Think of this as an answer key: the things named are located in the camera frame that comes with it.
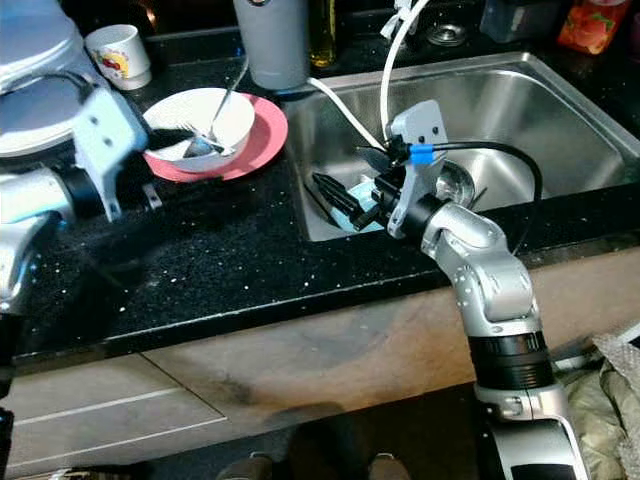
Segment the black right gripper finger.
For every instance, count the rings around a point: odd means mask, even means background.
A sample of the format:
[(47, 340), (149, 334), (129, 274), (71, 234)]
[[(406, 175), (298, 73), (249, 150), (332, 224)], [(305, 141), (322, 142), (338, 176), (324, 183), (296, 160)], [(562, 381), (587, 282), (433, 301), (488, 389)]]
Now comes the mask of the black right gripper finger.
[(403, 178), (402, 165), (393, 156), (380, 148), (357, 148), (357, 156), (370, 165), (379, 175), (390, 175), (393, 178)]
[(351, 195), (337, 179), (328, 174), (314, 173), (312, 183), (320, 196), (337, 210), (337, 214), (333, 215), (335, 220), (346, 218), (348, 223), (371, 223), (372, 212), (361, 207), (357, 198)]

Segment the white bowl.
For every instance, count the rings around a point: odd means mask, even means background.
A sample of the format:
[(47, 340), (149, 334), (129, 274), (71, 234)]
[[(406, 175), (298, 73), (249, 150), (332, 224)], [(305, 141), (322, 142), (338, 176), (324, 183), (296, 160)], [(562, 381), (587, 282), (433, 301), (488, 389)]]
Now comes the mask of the white bowl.
[(242, 154), (255, 123), (255, 110), (244, 93), (228, 92), (224, 88), (196, 88), (156, 102), (143, 113), (152, 128), (191, 128), (202, 131), (221, 151), (193, 155), (186, 142), (159, 151), (151, 151), (170, 166), (183, 172), (211, 172), (227, 165)]

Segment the pink red plate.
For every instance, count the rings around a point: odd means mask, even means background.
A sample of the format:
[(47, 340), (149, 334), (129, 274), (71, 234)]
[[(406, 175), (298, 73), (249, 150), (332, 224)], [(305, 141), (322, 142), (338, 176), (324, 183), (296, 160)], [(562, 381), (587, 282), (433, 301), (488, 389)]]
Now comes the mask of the pink red plate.
[(177, 166), (166, 164), (165, 160), (155, 156), (150, 151), (143, 152), (152, 174), (172, 182), (191, 183), (197, 180), (209, 180), (219, 178), (234, 180), (246, 177), (256, 170), (268, 165), (276, 155), (282, 151), (285, 140), (288, 137), (288, 122), (283, 110), (278, 105), (259, 96), (244, 95), (250, 100), (255, 110), (255, 123), (247, 138), (246, 145), (242, 148), (242, 154), (236, 160), (227, 165), (220, 166), (211, 172), (183, 172)]

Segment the metal sink strainer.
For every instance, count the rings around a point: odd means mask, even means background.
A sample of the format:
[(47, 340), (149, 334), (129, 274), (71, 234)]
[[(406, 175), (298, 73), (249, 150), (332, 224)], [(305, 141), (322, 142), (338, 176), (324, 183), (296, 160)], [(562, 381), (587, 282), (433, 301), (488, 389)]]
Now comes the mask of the metal sink strainer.
[(462, 166), (445, 160), (442, 172), (436, 179), (436, 197), (471, 209), (476, 195), (477, 191), (471, 175)]

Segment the grey tumbler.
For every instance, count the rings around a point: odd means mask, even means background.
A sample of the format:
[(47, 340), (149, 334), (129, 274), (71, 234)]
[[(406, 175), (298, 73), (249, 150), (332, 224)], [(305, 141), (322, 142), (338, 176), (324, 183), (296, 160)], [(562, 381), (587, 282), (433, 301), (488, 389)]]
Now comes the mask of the grey tumbler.
[(232, 0), (253, 83), (293, 90), (307, 83), (307, 1)]

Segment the yellow oil bottle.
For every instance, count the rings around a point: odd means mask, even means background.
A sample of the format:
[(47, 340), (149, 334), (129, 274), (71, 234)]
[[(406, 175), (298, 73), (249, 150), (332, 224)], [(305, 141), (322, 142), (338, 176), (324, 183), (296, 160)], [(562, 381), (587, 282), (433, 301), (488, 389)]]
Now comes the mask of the yellow oil bottle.
[(316, 68), (337, 60), (337, 0), (308, 0), (308, 56)]

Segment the round metal hole cover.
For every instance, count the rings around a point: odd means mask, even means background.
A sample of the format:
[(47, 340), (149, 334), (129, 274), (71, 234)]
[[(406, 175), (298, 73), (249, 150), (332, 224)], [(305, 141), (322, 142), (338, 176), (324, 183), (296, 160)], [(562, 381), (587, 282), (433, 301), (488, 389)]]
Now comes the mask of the round metal hole cover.
[(465, 44), (468, 32), (465, 27), (456, 26), (456, 24), (439, 24), (426, 32), (426, 41), (435, 47), (442, 49), (453, 49)]

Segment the stainless steel sink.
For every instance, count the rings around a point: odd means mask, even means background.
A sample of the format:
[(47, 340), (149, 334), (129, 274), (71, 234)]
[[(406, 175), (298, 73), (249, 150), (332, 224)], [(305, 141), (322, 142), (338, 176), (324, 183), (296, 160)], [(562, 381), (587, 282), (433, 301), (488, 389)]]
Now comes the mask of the stainless steel sink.
[[(640, 138), (530, 52), (401, 67), (381, 92), (380, 73), (326, 81), (372, 134), (380, 134), (380, 104), (402, 113), (434, 100), (451, 141), (497, 141), (521, 148), (538, 161), (543, 195), (564, 195), (640, 182)], [(364, 137), (328, 95), (312, 87), (282, 93), (288, 120), (283, 154), (292, 165), (294, 212), (303, 238), (320, 242), (346, 236), (312, 192), (320, 172), (355, 186), (372, 169), (356, 155)]]

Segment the brown wooden cabinet front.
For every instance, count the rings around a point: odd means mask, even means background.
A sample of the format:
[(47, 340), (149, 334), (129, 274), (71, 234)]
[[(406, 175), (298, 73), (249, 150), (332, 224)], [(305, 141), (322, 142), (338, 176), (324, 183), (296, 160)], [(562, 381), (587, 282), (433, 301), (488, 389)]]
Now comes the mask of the brown wooden cabinet front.
[(13, 476), (124, 465), (475, 379), (448, 289), (24, 375)]

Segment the dark plastic container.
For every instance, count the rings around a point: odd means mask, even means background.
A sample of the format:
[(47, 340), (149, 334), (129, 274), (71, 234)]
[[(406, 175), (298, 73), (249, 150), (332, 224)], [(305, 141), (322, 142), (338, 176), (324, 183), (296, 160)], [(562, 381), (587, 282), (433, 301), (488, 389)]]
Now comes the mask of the dark plastic container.
[(479, 29), (499, 44), (549, 35), (561, 8), (561, 0), (485, 0)]

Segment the red orange package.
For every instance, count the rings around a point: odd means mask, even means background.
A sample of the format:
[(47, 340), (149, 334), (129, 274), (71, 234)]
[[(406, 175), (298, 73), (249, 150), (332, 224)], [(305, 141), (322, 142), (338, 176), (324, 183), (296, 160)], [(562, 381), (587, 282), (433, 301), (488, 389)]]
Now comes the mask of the red orange package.
[(602, 54), (620, 29), (632, 0), (573, 0), (557, 44), (588, 55)]

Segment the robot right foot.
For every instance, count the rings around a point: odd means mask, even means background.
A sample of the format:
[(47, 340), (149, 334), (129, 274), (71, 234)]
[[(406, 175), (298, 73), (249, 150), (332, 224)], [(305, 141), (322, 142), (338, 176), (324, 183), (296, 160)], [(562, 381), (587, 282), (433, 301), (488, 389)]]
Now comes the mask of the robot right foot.
[(367, 465), (367, 480), (412, 480), (410, 472), (393, 454), (380, 453)]

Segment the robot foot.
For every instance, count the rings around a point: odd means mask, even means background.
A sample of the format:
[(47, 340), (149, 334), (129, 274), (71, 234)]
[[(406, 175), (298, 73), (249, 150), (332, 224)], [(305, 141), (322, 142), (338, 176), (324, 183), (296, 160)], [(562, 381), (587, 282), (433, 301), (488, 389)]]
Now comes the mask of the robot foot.
[(412, 480), (410, 472), (393, 454), (380, 453), (367, 465), (367, 480)]
[(242, 460), (229, 463), (216, 476), (216, 480), (271, 480), (273, 460), (269, 456), (251, 454)]

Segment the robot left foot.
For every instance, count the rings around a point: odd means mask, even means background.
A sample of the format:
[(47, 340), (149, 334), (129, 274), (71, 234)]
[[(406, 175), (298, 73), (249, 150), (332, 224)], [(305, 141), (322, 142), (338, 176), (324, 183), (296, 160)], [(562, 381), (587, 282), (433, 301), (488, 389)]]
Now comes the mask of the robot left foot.
[(242, 460), (229, 463), (216, 476), (216, 480), (271, 480), (273, 460), (269, 456), (251, 454)]

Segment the crumpled plastic bag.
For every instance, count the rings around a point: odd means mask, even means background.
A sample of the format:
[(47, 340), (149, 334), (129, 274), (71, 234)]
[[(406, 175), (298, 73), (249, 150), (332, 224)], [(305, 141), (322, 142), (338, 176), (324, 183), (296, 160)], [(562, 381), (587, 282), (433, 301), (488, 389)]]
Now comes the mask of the crumpled plastic bag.
[(640, 480), (640, 347), (621, 335), (591, 338), (596, 357), (558, 372), (591, 480)]

